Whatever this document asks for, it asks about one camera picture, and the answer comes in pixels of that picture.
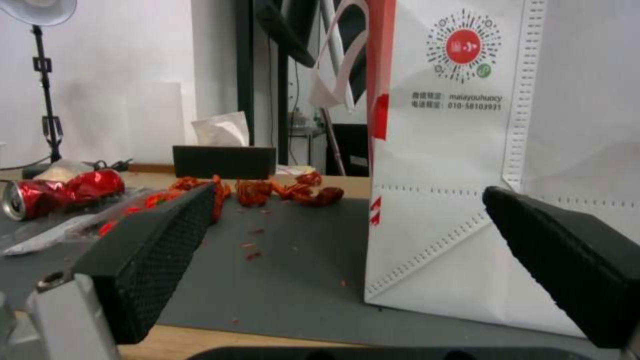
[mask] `white shopping bag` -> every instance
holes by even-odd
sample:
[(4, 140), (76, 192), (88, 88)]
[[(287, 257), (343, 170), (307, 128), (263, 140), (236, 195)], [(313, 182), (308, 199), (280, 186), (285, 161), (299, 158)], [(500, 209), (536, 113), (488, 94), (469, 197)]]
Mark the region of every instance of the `white shopping bag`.
[[(341, 6), (352, 3), (366, 6)], [(640, 240), (640, 50), (625, 30), (640, 4), (367, 3), (365, 301), (583, 336), (511, 255), (481, 194), (510, 188)], [(342, 102), (341, 85), (315, 99)]]

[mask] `gray cutting mat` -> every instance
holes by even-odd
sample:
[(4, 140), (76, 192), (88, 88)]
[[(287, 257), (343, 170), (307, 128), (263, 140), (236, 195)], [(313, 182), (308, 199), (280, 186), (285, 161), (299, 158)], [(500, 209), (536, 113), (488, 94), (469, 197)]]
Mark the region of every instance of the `gray cutting mat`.
[[(368, 214), (365, 200), (304, 208), (272, 199), (262, 209), (227, 201), (158, 323), (370, 345), (554, 347), (617, 358), (616, 351), (577, 338), (364, 304)], [(0, 234), (4, 229), (0, 220)], [(247, 261), (252, 250), (245, 243), (254, 243), (261, 257)], [(35, 281), (81, 251), (60, 245), (0, 258), (0, 289), (21, 304)]]

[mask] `crushed soda can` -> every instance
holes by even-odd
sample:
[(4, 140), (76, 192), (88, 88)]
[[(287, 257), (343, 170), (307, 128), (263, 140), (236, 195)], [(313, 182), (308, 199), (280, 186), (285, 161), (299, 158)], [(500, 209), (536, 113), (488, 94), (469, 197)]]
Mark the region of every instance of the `crushed soda can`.
[(52, 211), (85, 206), (122, 192), (124, 182), (120, 174), (111, 169), (80, 174), (66, 183), (48, 180), (14, 181), (4, 188), (2, 209), (13, 220), (29, 220)]

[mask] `bag handle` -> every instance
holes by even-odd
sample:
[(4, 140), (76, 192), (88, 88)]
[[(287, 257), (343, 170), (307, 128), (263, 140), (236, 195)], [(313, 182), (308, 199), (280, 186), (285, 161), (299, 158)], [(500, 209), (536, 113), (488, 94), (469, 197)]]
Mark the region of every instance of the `bag handle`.
[(364, 13), (365, 29), (360, 34), (358, 34), (358, 36), (351, 43), (349, 49), (344, 55), (342, 64), (340, 65), (340, 70), (338, 71), (335, 80), (335, 86), (333, 88), (333, 91), (330, 92), (336, 103), (344, 102), (343, 100), (346, 93), (347, 84), (349, 83), (349, 75), (351, 74), (351, 69), (353, 68), (358, 54), (360, 54), (360, 51), (364, 48), (365, 44), (367, 43), (367, 38), (369, 37), (369, 7), (364, 0), (342, 0), (340, 2), (340, 5), (338, 5), (338, 8), (336, 9), (335, 17), (333, 18), (331, 24), (329, 25), (329, 28), (327, 29), (326, 39), (324, 40), (322, 48), (318, 53), (316, 64), (314, 65), (314, 70), (316, 71), (316, 73), (319, 73), (320, 59), (322, 58), (322, 55), (326, 51), (326, 48), (329, 44), (331, 33), (333, 32), (335, 26), (338, 24), (338, 20), (340, 19), (342, 14), (344, 14), (344, 10), (350, 5), (359, 7)]

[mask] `lamp stand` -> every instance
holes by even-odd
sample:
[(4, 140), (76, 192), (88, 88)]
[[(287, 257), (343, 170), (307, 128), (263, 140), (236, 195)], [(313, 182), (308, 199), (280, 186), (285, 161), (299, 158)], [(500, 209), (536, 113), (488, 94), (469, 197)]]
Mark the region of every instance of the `lamp stand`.
[(47, 106), (47, 115), (42, 117), (42, 133), (51, 147), (51, 162), (53, 163), (62, 158), (60, 156), (60, 143), (62, 142), (63, 133), (60, 118), (53, 115), (53, 107), (51, 106), (51, 93), (49, 91), (51, 59), (44, 56), (42, 29), (40, 29), (40, 26), (34, 25), (31, 32), (36, 38), (36, 46), (38, 47), (38, 56), (33, 58), (33, 69), (40, 73), (40, 84), (44, 91), (44, 101)]

